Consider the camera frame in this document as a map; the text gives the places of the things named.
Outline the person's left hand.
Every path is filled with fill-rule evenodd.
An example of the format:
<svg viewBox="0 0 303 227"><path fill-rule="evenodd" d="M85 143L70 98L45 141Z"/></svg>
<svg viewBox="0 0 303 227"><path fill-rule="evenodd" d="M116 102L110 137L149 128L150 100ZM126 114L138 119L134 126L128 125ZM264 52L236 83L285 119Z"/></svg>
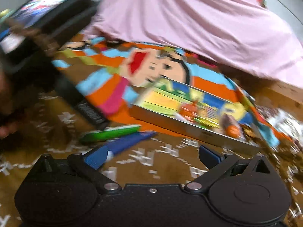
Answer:
<svg viewBox="0 0 303 227"><path fill-rule="evenodd" d="M37 88L26 87L14 95L10 79L1 70L1 139L16 133L31 121L37 102Z"/></svg>

